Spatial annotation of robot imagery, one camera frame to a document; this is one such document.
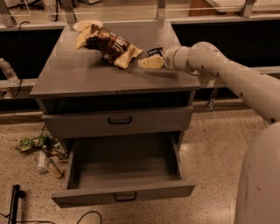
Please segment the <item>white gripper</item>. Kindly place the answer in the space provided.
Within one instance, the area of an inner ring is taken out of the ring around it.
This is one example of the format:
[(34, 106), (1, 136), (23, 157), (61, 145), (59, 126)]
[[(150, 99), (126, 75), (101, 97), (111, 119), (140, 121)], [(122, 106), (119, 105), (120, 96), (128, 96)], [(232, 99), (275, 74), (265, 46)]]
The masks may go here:
[(190, 72), (191, 68), (187, 62), (189, 48), (186, 46), (172, 47), (164, 52), (164, 59), (159, 55), (140, 59), (138, 66), (144, 69), (160, 69), (162, 66), (169, 70)]

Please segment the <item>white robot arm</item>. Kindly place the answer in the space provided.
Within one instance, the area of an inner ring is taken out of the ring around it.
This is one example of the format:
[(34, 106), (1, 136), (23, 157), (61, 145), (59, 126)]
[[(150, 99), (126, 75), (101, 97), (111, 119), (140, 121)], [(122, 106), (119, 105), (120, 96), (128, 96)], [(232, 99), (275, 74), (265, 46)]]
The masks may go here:
[(280, 224), (280, 82), (228, 59), (216, 46), (178, 46), (138, 61), (141, 68), (166, 68), (223, 82), (269, 127), (253, 140), (241, 166), (234, 224)]

